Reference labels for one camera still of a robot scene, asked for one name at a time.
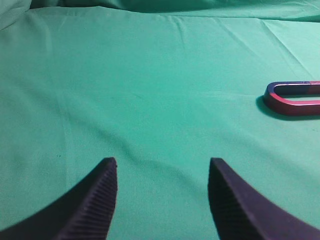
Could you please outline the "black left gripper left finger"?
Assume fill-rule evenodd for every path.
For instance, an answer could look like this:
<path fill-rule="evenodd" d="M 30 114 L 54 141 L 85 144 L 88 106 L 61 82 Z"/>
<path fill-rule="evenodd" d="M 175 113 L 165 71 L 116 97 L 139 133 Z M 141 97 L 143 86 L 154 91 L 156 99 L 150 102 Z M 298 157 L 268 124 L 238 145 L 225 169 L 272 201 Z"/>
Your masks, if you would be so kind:
<path fill-rule="evenodd" d="M 68 192 L 0 232 L 2 240 L 105 240 L 116 208 L 117 162 L 104 158 Z"/>

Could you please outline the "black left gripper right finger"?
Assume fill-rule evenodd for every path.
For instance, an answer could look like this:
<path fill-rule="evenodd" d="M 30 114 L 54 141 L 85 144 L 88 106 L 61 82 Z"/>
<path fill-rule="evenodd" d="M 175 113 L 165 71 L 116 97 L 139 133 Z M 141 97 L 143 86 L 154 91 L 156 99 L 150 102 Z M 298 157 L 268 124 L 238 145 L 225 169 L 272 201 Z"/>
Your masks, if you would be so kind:
<path fill-rule="evenodd" d="M 320 230 L 268 200 L 222 158 L 210 160 L 208 201 L 221 240 L 318 240 Z"/>

